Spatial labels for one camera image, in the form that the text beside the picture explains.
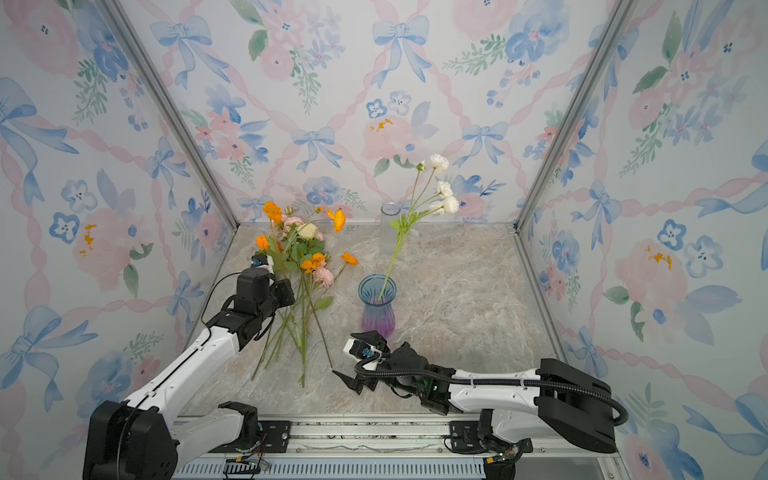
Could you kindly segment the blue purple glass vase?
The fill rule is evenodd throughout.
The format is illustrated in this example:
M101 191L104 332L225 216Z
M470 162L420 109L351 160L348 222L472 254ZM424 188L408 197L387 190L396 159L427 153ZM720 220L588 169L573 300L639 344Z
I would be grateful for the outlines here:
M376 331L389 338L395 331L396 316L392 306L397 296L396 283L384 274L372 274L359 284L358 295L363 303L361 329Z

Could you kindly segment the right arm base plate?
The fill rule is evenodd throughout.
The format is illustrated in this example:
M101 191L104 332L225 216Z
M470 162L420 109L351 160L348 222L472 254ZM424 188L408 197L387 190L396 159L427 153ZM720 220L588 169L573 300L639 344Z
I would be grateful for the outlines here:
M490 433L480 433L480 422L475 421L450 421L449 433L444 438L444 446L452 453L461 455L513 454L532 453L533 446L530 439L524 439L515 443L499 440Z

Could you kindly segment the orange poppy flower stem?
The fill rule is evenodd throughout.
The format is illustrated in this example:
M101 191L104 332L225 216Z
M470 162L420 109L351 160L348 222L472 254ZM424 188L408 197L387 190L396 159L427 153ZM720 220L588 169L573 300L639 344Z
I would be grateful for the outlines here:
M268 201L262 207L270 232L257 239L258 252L271 260L275 274L294 288L296 304L283 316L286 329L299 342L310 335L318 314L334 302L331 288L340 271L334 271L332 255L317 222L304 220Z

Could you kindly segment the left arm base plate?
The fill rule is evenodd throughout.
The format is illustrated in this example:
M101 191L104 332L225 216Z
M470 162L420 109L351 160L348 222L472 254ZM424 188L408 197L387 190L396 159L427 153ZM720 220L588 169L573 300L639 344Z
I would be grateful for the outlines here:
M287 420L262 420L256 436L250 440L236 440L211 450L211 453L286 453L292 423Z

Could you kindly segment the pink orange bud stem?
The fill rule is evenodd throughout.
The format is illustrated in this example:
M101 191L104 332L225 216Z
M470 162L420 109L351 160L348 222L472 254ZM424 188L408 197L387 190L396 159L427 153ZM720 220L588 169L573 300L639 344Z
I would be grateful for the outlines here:
M349 252L341 256L341 267L334 272L329 265L329 257L325 253L312 253L306 256L299 264L300 296L301 296L301 326L298 341L298 349L301 355L301 375L299 384L306 386L309 371L309 340L311 329L315 328L320 336L320 343L329 366L333 366L330 349L325 334L325 328L320 321L320 313L327 310L333 303L334 297L331 289L336 280L348 267L357 266L359 260Z

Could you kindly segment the pink rose flower stem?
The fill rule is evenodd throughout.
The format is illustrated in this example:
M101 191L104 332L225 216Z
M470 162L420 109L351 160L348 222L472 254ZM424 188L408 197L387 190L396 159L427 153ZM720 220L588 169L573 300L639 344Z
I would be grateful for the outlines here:
M282 237L278 240L278 251L296 255L325 253L325 237L313 220L304 220L293 215L290 209L281 223Z

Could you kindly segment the orange marigold flower stem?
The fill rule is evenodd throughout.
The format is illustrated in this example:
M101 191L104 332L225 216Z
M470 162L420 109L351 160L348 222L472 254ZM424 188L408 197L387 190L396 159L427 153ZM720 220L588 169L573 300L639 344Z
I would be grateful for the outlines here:
M253 341L263 339L265 343L252 377L280 359L283 341L287 338L293 341L305 362L307 336L300 319L303 313L301 292L293 289L284 252L272 236L259 236L256 242L258 251L252 257L252 266L259 273L254 280L258 326Z

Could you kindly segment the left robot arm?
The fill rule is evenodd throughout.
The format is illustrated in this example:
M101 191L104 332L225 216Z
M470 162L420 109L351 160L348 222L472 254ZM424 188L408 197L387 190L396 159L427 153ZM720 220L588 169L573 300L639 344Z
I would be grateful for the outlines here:
M198 338L167 368L121 402L106 401L91 414L85 479L169 479L176 469L220 446L250 453L264 441L256 407L222 403L182 426L174 423L203 384L246 345L263 338L277 311L295 296L271 260L255 256L238 273L236 292Z

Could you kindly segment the white flower stem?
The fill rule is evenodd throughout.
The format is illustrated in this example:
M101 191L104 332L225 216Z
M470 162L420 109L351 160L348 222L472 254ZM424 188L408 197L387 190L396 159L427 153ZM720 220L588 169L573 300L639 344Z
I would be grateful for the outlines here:
M449 166L450 162L441 154L432 154L416 166L417 174L407 211L398 219L389 222L396 232L396 241L383 286L377 297L379 302L383 300L387 282L411 229L426 217L458 212L460 203L450 183L436 178L438 173L444 173Z

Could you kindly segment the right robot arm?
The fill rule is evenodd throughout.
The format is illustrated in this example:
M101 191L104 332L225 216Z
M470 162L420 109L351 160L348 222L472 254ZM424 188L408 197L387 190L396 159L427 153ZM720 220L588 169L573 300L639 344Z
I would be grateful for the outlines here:
M339 376L350 390L384 384L438 415L477 413L478 441L486 451L559 437L613 454L615 430L629 419L607 383L554 358L517 373L473 373L433 364L409 343L390 349L377 331L352 334L343 351L356 362L354 375Z

